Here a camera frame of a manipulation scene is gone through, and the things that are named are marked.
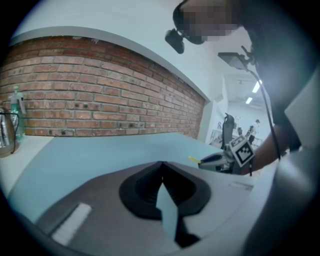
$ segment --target black mesh chair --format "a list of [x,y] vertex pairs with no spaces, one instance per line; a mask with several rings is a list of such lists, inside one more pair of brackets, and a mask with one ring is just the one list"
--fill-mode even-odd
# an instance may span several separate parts
[[235,127],[235,119],[232,115],[226,114],[226,117],[224,118],[224,122],[222,125],[222,145],[221,149],[223,150],[225,147],[225,144],[228,144],[232,140],[232,132]]

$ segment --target yellow object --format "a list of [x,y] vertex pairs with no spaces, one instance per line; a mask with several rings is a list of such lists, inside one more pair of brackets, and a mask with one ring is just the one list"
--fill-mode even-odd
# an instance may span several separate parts
[[199,165],[200,165],[200,164],[202,164],[202,162],[201,162],[201,161],[199,161],[199,160],[197,160],[197,159],[194,159],[194,158],[193,158],[193,157],[191,157],[191,156],[189,156],[189,157],[188,157],[188,159],[190,159],[190,160],[192,160],[192,161],[194,161],[194,162],[198,163]]

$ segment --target camera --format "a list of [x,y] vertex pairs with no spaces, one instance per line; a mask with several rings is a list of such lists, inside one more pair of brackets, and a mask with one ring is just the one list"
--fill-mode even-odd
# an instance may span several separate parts
[[183,36],[179,35],[175,29],[168,30],[164,37],[165,41],[172,46],[178,54],[183,54],[185,51],[185,44]]

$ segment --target white ceiling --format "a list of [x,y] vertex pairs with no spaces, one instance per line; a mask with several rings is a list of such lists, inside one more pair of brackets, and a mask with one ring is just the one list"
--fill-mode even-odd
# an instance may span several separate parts
[[[248,107],[265,108],[261,88],[256,93],[252,90],[256,81],[249,74],[236,74],[224,76],[229,102],[243,103]],[[252,98],[250,104],[246,104],[248,97]]]

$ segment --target ceiling light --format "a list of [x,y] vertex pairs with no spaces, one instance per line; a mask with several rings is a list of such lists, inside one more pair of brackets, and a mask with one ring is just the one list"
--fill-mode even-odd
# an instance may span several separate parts
[[252,98],[249,97],[249,98],[246,100],[245,104],[249,104],[251,101],[252,101]]
[[256,92],[259,90],[259,88],[260,88],[260,84],[259,84],[258,82],[256,82],[256,84],[255,84],[252,92],[253,92],[253,93],[256,93]]

